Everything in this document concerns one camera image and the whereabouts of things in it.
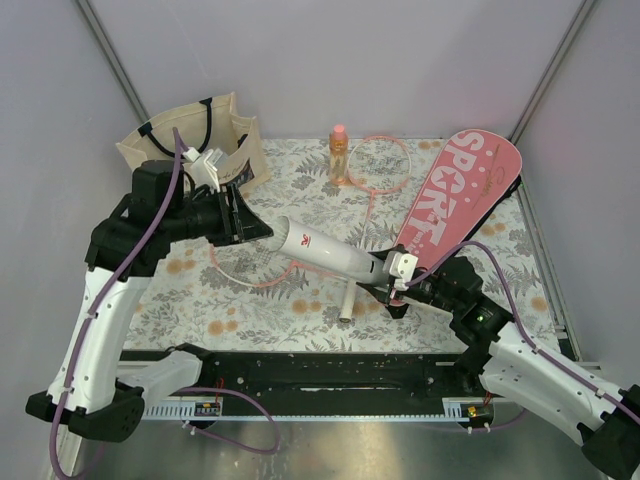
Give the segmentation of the white shuttlecock tube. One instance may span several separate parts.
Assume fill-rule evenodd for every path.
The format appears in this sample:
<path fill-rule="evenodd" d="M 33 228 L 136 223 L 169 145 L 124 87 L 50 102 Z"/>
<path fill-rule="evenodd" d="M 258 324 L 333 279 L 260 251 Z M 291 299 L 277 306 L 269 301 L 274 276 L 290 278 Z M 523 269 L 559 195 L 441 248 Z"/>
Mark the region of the white shuttlecock tube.
<path fill-rule="evenodd" d="M 347 280 L 374 287 L 393 282 L 386 261 L 287 216 L 267 223 L 273 234 L 267 249 Z"/>

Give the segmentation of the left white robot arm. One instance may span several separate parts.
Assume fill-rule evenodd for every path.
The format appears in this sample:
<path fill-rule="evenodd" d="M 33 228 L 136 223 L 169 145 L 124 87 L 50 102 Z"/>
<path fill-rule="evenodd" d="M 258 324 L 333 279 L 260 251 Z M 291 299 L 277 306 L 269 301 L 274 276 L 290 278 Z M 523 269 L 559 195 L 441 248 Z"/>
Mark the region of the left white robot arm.
<path fill-rule="evenodd" d="M 85 257 L 83 301 L 60 370 L 47 390 L 31 395 L 26 412 L 84 439 L 122 442 L 146 408 L 188 388 L 205 395 L 216 386 L 210 353 L 183 344 L 134 375 L 118 364 L 136 307 L 175 242 L 204 238 L 216 247 L 272 236 L 239 189 L 224 185 L 190 196 L 182 165 L 143 162 L 132 187 L 92 232 Z"/>

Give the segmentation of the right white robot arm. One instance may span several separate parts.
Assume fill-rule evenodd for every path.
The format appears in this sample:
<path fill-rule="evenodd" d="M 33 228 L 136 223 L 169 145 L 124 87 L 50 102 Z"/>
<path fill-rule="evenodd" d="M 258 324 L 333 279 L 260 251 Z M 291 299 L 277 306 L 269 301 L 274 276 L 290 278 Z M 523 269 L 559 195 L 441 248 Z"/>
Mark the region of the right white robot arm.
<path fill-rule="evenodd" d="M 483 280 L 464 256 L 437 269 L 418 266 L 400 247 L 376 252 L 367 268 L 385 280 L 363 287 L 399 318 L 402 301 L 451 314 L 450 327 L 465 346 L 454 365 L 464 394 L 483 390 L 512 401 L 565 433 L 584 457 L 611 479 L 639 468 L 639 387 L 624 389 L 539 342 L 514 308 L 482 291 Z"/>

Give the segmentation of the pink racket near left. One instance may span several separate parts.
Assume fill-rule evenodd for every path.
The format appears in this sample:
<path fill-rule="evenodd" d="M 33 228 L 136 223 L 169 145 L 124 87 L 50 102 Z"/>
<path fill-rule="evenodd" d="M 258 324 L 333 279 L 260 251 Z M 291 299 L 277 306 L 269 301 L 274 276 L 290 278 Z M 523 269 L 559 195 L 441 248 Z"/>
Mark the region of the pink racket near left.
<path fill-rule="evenodd" d="M 245 287 L 274 286 L 295 270 L 308 270 L 323 277 L 346 279 L 343 274 L 271 252 L 263 240 L 225 247 L 211 246 L 210 259 L 223 277 Z"/>

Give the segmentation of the floral table mat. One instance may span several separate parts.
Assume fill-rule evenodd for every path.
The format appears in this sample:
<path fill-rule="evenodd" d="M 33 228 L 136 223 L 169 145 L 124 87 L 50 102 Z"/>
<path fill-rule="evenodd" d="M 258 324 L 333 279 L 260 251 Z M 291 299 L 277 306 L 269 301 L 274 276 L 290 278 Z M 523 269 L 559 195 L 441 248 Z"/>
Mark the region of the floral table mat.
<path fill-rule="evenodd" d="M 364 247 L 390 247 L 442 141 L 403 142 L 412 176 L 400 191 L 375 199 Z M 324 140 L 267 140 L 271 179 L 248 198 L 263 219 L 287 215 L 357 245 L 368 196 L 329 182 Z M 515 198 L 501 203 L 475 234 L 466 255 L 483 278 L 484 292 L 505 308 L 516 308 L 534 338 L 556 347 L 556 323 L 538 273 L 530 236 Z M 245 287 L 223 277 L 203 240 L 172 247 L 137 306 L 126 345 L 163 350 L 183 342 L 211 350 L 402 351 L 463 350 L 447 317 L 411 308 L 393 319 L 360 292 L 350 321 L 339 318 L 345 283 L 295 270 L 266 288 Z"/>

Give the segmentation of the pink racket near bottle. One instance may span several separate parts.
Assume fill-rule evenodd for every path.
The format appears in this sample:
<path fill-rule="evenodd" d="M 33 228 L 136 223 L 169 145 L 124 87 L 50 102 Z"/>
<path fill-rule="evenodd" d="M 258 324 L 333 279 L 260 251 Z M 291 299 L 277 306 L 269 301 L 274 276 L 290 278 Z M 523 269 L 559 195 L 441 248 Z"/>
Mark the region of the pink racket near bottle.
<path fill-rule="evenodd" d="M 357 246 L 363 248 L 375 199 L 401 190 L 412 171 L 412 158 L 406 145 L 397 138 L 372 135 L 355 146 L 348 143 L 346 181 L 338 186 L 354 186 L 368 196 L 367 210 Z"/>

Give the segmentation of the beige canvas tote bag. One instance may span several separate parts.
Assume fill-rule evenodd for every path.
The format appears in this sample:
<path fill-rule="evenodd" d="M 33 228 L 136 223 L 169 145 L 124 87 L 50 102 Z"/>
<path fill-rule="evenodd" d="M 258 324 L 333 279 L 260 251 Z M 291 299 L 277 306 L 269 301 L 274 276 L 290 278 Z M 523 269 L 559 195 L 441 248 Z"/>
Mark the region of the beige canvas tote bag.
<path fill-rule="evenodd" d="M 246 195 L 270 180 L 255 116 L 238 114 L 236 94 L 209 97 L 195 103 L 162 112 L 116 144 L 131 169 L 147 160 L 174 158 L 178 133 L 186 150 L 195 148 L 203 153 L 220 148 L 228 159 L 218 167 L 220 187 L 236 185 Z"/>

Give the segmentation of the orange drink bottle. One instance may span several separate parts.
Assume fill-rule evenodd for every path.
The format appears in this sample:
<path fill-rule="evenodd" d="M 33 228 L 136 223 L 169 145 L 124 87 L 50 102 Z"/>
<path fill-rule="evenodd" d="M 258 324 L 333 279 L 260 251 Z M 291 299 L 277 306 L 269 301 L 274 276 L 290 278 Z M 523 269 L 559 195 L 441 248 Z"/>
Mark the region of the orange drink bottle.
<path fill-rule="evenodd" d="M 329 180 L 335 185 L 346 181 L 348 143 L 345 126 L 335 125 L 329 136 Z"/>

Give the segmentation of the pink racket cover bag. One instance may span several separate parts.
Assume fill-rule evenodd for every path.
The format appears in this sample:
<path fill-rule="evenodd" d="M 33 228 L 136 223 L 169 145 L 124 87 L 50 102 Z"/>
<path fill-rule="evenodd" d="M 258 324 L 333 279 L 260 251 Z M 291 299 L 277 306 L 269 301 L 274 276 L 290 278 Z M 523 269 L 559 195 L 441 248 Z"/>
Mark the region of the pink racket cover bag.
<path fill-rule="evenodd" d="M 418 258 L 413 279 L 474 235 L 518 186 L 521 170 L 519 150 L 495 133 L 466 129 L 445 142 L 395 242 Z"/>

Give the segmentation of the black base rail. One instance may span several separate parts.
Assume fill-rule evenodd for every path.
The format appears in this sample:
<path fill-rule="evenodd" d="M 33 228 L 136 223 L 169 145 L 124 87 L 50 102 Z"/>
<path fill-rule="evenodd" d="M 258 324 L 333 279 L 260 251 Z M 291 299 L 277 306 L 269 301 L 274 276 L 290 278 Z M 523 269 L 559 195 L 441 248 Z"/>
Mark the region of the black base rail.
<path fill-rule="evenodd" d="M 484 398 L 477 377 L 455 367 L 455 354 L 213 352 L 198 385 L 225 387 L 257 400 L 268 392 L 395 390 L 420 398 Z"/>

